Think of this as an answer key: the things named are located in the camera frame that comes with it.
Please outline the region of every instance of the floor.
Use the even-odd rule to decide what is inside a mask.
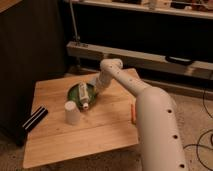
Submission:
[[[200,135],[209,129],[213,129],[213,118],[211,118],[200,98],[171,94],[178,105],[176,112],[177,122],[180,129],[183,145],[195,144]],[[206,100],[206,107],[213,114],[213,101]],[[213,132],[203,136],[202,145],[210,148],[209,141]],[[196,157],[196,147],[190,146],[185,149],[185,154],[190,171],[206,171]],[[24,147],[16,147],[4,136],[0,135],[0,170],[20,171],[22,169]],[[200,147],[199,155],[202,162],[213,169],[212,150]],[[30,171],[139,171],[142,170],[138,146],[114,150],[92,156],[68,160],[48,166],[28,169]]]

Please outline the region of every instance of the black object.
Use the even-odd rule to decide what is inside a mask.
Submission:
[[[30,132],[46,115],[48,110],[44,107],[39,107],[22,125],[26,132]]]
[[[176,64],[180,64],[180,65],[184,65],[184,66],[191,65],[194,62],[194,60],[178,59],[178,58],[174,58],[174,57],[170,57],[170,56],[166,56],[165,59],[168,62],[176,63]]]
[[[112,2],[130,3],[130,4],[140,4],[141,0],[112,0]]]
[[[74,4],[81,42],[213,63],[213,20]],[[69,4],[64,29],[71,40]]]
[[[23,0],[0,13],[0,131],[24,143],[36,81],[67,70],[58,0]]]

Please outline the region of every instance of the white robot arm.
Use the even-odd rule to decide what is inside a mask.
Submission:
[[[136,97],[143,171],[188,171],[176,124],[176,105],[169,94],[122,71],[119,59],[104,59],[100,67],[97,91],[107,88],[114,78]]]

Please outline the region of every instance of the wooden table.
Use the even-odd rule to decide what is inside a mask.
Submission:
[[[126,70],[138,77],[134,69]],[[95,74],[36,83],[32,112],[45,106],[49,114],[28,134],[24,168],[50,164],[138,143],[131,123],[135,99],[115,80],[77,126],[65,122],[64,104],[70,87]]]

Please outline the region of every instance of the white cup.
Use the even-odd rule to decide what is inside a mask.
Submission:
[[[76,125],[80,121],[81,113],[74,101],[68,101],[64,105],[66,122],[71,125]]]

